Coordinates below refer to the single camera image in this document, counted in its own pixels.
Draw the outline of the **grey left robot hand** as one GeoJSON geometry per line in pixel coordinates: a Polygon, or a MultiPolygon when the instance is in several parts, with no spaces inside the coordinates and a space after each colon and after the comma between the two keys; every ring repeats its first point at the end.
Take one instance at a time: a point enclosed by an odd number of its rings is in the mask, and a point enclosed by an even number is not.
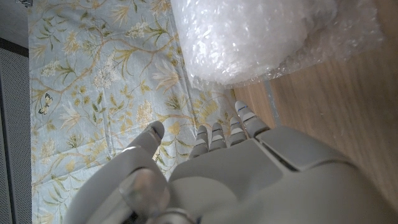
{"type": "Polygon", "coordinates": [[[186,162],[165,177],[149,124],[74,196],[66,223],[396,223],[397,212],[346,156],[242,101],[226,139],[200,126],[186,162]]]}

